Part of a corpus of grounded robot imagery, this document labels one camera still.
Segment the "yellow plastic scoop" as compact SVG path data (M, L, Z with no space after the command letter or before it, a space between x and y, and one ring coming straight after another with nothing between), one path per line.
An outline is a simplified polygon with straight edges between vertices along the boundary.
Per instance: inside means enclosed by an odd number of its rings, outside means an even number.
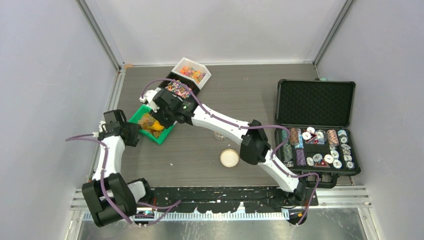
M164 130L164 126L162 126L158 121L155 121L151 126L149 126L150 130L160 132Z

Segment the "green candy bin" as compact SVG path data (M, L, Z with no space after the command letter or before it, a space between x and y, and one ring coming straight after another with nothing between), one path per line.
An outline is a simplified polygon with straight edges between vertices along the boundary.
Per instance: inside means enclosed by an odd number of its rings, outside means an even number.
M154 120L150 117L150 111L152 109L147 105L142 105L135 114L129 119L130 123L139 124L141 126L141 130L139 133L141 135L146 136L151 141L156 142L159 145L162 145L167 136L170 134L175 124L170 126L169 128L164 128L163 130L154 130L150 129L149 125L151 125Z

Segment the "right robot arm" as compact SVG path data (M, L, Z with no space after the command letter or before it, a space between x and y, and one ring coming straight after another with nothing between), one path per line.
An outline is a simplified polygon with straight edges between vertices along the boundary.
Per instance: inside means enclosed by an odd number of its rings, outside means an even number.
M212 110L189 93L181 98L168 89L144 90L139 100L151 108L151 115L169 128L174 123L189 124L217 132L240 146L239 157L244 162L259 166L268 173L285 193L291 205L300 205L306 197L308 174L293 173L276 155L268 142L265 129L258 120L236 120Z

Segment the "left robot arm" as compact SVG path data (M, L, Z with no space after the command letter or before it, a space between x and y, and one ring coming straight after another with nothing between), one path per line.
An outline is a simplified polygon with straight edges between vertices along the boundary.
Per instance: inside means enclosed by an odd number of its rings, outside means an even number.
M97 137L100 146L97 168L90 182L83 184L82 195L97 227L129 220L137 213L137 203L148 207L153 192L144 178L126 182L120 174L125 148L136 147L141 126L127 120L123 110L104 112Z

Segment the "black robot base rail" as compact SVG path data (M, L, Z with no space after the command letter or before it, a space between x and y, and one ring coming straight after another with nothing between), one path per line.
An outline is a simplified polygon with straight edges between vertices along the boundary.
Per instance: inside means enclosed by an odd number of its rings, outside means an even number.
M283 208L306 207L312 188L305 190L300 203L290 203L286 194L277 186L227 186L227 187L155 187L139 202L157 207L174 207L172 213L206 214L234 213L241 208L248 214L277 213Z

